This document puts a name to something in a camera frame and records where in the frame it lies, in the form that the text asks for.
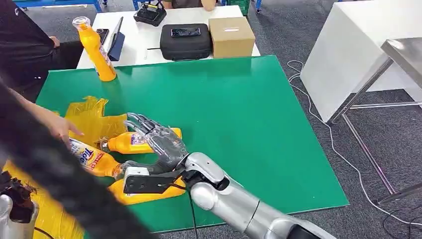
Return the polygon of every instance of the blue shelf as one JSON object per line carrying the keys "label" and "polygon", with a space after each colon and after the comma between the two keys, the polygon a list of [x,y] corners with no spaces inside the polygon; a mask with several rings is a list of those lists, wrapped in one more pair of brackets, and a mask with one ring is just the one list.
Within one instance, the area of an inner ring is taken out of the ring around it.
{"label": "blue shelf", "polygon": [[14,3],[18,7],[93,4],[97,12],[103,12],[100,2],[101,0],[25,0],[15,1]]}

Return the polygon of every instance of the tide bottle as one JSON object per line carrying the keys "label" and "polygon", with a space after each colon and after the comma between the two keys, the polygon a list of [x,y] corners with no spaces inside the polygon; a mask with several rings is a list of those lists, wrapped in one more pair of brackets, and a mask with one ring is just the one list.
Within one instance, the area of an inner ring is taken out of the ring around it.
{"label": "tide bottle", "polygon": [[107,53],[100,42],[100,36],[91,28],[91,22],[86,16],[78,16],[72,24],[79,33],[82,45],[88,56],[95,65],[100,80],[112,81],[116,78],[116,72],[111,64]]}
{"label": "tide bottle", "polygon": [[118,163],[108,153],[73,138],[70,139],[70,143],[71,152],[77,156],[79,163],[85,170],[98,177],[110,176],[117,180],[123,178],[127,167],[143,166],[143,164],[131,160]]}

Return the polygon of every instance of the white cable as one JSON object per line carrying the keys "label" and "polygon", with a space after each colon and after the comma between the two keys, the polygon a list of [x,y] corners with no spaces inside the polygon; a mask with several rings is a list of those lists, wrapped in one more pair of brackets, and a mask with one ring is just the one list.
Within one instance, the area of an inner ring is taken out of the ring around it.
{"label": "white cable", "polygon": [[[295,67],[293,67],[293,66],[291,66],[290,65],[290,63],[292,63],[292,62],[296,62],[296,63],[299,63],[299,64],[301,64],[301,70],[298,70],[298,69],[296,69]],[[288,67],[290,67],[290,68],[292,68],[293,70],[295,70],[295,71],[297,71],[297,73],[295,73],[294,75],[292,75],[291,77],[289,77],[289,79],[288,79],[288,81],[289,81],[289,84],[292,86],[292,87],[294,87],[295,89],[297,89],[298,91],[300,91],[300,92],[302,92],[302,94],[304,94],[304,95],[306,95],[307,96],[307,98],[308,98],[308,102],[309,102],[309,108],[308,108],[308,111],[309,111],[309,113],[311,114],[311,115],[313,115],[315,118],[317,118],[322,124],[324,124],[325,126],[327,126],[327,128],[329,129],[329,132],[330,132],[330,138],[331,138],[331,148],[332,148],[332,150],[341,158],[341,159],[343,159],[348,165],[350,165],[354,170],[356,170],[356,172],[358,173],[358,175],[359,175],[359,181],[360,181],[360,186],[362,187],[362,191],[363,191],[363,193],[365,194],[365,197],[366,197],[366,199],[368,200],[368,202],[373,206],[373,207],[375,207],[376,209],[378,209],[378,210],[380,210],[381,212],[383,212],[383,213],[385,213],[385,214],[387,214],[387,215],[389,215],[390,217],[392,217],[392,218],[394,218],[394,219],[397,219],[399,222],[402,222],[402,223],[404,223],[404,224],[412,224],[412,225],[418,225],[418,226],[422,226],[422,224],[421,223],[410,223],[410,222],[407,222],[407,221],[404,221],[404,220],[402,220],[402,219],[400,219],[400,218],[398,218],[398,217],[396,217],[396,216],[394,216],[394,215],[392,215],[392,213],[389,213],[389,212],[387,212],[387,211],[385,211],[384,209],[382,209],[382,208],[380,208],[380,207],[378,207],[377,205],[375,205],[372,201],[371,201],[371,199],[369,199],[369,196],[368,196],[368,194],[366,193],[366,190],[365,190],[365,187],[363,186],[363,182],[362,182],[362,174],[360,173],[360,171],[359,171],[359,169],[357,169],[353,164],[351,164],[343,155],[341,155],[335,148],[334,148],[334,140],[333,140],[333,137],[332,137],[332,130],[331,130],[331,127],[329,126],[329,125],[327,125],[324,121],[322,121],[317,115],[315,115],[314,113],[312,113],[312,111],[311,111],[311,108],[312,108],[312,104],[311,104],[311,98],[310,98],[310,96],[307,94],[307,93],[305,93],[304,91],[302,91],[301,89],[299,89],[298,87],[296,87],[295,85],[292,85],[292,80],[294,80],[295,78],[299,78],[300,77],[300,74],[301,74],[301,72],[302,72],[302,70],[303,70],[303,67],[304,67],[304,64],[301,62],[301,61],[289,61],[289,62],[287,62],[287,66]]]}

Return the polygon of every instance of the cardboard box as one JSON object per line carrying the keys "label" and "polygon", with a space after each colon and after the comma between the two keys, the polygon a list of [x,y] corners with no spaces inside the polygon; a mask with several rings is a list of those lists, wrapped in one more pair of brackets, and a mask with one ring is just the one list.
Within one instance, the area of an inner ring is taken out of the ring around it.
{"label": "cardboard box", "polygon": [[214,58],[251,56],[255,35],[245,17],[211,18]]}

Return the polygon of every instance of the bottle cap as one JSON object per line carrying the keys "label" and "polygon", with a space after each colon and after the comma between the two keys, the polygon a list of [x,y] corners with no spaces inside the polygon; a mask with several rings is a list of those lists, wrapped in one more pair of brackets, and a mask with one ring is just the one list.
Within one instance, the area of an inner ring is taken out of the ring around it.
{"label": "bottle cap", "polygon": [[72,21],[72,25],[78,30],[86,30],[91,27],[91,21],[86,16],[78,16]]}
{"label": "bottle cap", "polygon": [[110,153],[110,149],[108,147],[108,142],[107,140],[101,140],[100,141],[100,149],[106,153]]}

